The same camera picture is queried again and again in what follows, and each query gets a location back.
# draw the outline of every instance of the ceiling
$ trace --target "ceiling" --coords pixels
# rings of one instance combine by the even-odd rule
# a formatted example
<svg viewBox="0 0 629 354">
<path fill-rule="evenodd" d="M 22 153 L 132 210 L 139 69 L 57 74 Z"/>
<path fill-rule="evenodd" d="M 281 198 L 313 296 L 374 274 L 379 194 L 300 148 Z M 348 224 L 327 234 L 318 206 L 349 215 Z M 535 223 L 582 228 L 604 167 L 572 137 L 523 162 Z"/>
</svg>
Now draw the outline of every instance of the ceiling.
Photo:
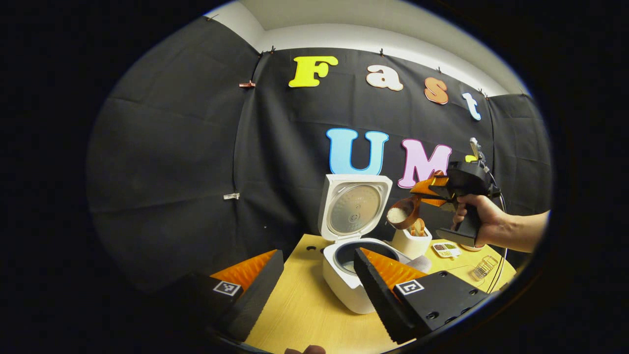
<svg viewBox="0 0 629 354">
<path fill-rule="evenodd" d="M 436 45 L 491 76 L 510 93 L 519 79 L 494 52 L 448 21 L 402 0 L 240 0 L 264 30 L 318 23 L 380 28 Z"/>
</svg>

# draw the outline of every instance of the clip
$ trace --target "clip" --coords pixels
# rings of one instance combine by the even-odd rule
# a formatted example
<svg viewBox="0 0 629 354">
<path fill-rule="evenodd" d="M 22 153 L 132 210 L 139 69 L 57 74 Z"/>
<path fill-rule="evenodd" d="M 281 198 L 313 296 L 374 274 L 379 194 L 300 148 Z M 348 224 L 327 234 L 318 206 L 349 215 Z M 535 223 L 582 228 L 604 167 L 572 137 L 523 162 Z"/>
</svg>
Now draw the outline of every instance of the clip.
<svg viewBox="0 0 629 354">
<path fill-rule="evenodd" d="M 476 138 L 470 138 L 470 146 L 472 147 L 472 151 L 474 152 L 474 157 L 478 160 L 480 158 L 479 150 L 480 145 L 478 144 L 478 140 Z"/>
<path fill-rule="evenodd" d="M 249 80 L 248 83 L 238 84 L 238 87 L 240 87 L 240 88 L 254 88 L 255 87 L 255 83 L 252 83 L 251 80 Z"/>
<path fill-rule="evenodd" d="M 223 195 L 223 200 L 239 199 L 239 198 L 240 198 L 240 193 L 232 193 L 232 194 Z"/>
<path fill-rule="evenodd" d="M 485 92 L 482 92 L 482 88 L 481 88 L 481 89 L 478 89 L 478 92 L 480 92 L 480 93 L 481 93 L 481 95 L 485 96 L 485 100 L 488 100 L 488 101 L 489 101 L 489 97 L 487 96 L 487 94 L 486 94 Z"/>
</svg>

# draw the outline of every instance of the yellow letter f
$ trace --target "yellow letter f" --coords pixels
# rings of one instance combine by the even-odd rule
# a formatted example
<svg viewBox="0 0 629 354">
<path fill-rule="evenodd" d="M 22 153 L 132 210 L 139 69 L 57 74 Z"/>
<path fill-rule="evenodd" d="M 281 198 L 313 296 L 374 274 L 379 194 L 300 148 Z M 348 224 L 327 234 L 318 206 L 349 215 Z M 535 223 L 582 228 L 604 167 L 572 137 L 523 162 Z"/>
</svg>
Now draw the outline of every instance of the yellow letter f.
<svg viewBox="0 0 629 354">
<path fill-rule="evenodd" d="M 335 57 L 296 57 L 293 60 L 297 62 L 297 69 L 295 70 L 295 78 L 288 82 L 288 86 L 292 88 L 319 86 L 319 80 L 315 79 L 315 73 L 319 74 L 319 77 L 326 77 L 329 69 L 328 64 L 333 66 L 338 64 L 338 59 Z"/>
</svg>

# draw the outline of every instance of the blue letter u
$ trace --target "blue letter u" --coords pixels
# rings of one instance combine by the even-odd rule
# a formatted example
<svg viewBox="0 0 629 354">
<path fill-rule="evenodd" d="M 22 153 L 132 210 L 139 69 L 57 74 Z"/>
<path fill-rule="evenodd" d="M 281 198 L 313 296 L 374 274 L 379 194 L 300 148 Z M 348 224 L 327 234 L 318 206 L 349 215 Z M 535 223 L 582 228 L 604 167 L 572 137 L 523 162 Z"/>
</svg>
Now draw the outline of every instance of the blue letter u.
<svg viewBox="0 0 629 354">
<path fill-rule="evenodd" d="M 358 133 L 352 129 L 333 128 L 325 134 L 330 138 L 330 171 L 334 174 L 380 174 L 384 143 L 389 136 L 382 132 L 367 132 L 365 139 L 371 142 L 369 166 L 364 169 L 352 167 L 352 142 Z"/>
</svg>

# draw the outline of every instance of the letter m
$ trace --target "letter m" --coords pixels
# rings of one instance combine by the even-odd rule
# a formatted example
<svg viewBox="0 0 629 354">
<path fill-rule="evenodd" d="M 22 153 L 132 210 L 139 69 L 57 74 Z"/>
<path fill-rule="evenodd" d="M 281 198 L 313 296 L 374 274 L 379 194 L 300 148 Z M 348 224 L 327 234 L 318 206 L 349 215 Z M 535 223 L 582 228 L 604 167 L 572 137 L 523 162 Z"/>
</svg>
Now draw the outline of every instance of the letter m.
<svg viewBox="0 0 629 354">
<path fill-rule="evenodd" d="M 400 188 L 412 188 L 419 181 L 425 181 L 430 174 L 437 170 L 446 173 L 448 159 L 452 153 L 452 148 L 445 145 L 437 145 L 430 156 L 426 156 L 426 151 L 419 140 L 405 139 L 402 146 L 406 149 L 406 165 L 404 176 L 398 180 Z"/>
</svg>

